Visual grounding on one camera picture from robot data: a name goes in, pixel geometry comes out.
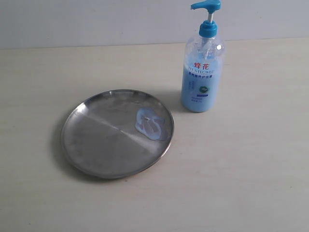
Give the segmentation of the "blue soap blob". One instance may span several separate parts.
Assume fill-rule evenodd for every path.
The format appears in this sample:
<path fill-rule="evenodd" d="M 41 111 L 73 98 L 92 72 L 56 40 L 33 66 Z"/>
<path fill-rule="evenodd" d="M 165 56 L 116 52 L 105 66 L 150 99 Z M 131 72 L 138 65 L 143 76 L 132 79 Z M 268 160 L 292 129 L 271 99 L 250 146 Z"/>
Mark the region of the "blue soap blob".
<path fill-rule="evenodd" d="M 159 117 L 152 108 L 142 107 L 137 111 L 135 128 L 153 141 L 164 141 L 168 133 L 164 128 L 165 120 Z"/>

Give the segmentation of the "round stainless steel plate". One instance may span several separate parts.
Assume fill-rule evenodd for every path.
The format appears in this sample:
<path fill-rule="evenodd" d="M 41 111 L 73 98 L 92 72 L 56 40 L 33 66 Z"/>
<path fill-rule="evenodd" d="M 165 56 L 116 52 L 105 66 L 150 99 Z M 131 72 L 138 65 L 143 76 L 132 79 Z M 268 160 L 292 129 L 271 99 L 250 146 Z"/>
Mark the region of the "round stainless steel plate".
<path fill-rule="evenodd" d="M 153 141 L 135 128 L 137 111 L 149 107 L 165 120 L 168 136 Z M 66 160 L 84 174 L 119 179 L 138 174 L 168 151 L 174 132 L 170 110 L 151 94 L 117 89 L 94 95 L 67 117 L 60 136 Z"/>

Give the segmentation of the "blue pump lotion bottle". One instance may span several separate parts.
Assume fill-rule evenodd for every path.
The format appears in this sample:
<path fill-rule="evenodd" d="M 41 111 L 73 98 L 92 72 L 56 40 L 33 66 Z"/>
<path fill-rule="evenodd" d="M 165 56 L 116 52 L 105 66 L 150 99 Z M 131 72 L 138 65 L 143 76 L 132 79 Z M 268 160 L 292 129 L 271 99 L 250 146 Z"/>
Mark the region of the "blue pump lotion bottle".
<path fill-rule="evenodd" d="M 185 46 L 181 103 L 189 111 L 201 113 L 215 103 L 224 62 L 224 43 L 217 36 L 213 14 L 220 10 L 219 0 L 191 5 L 192 10 L 206 9 L 208 19 L 202 22 L 198 35 Z"/>

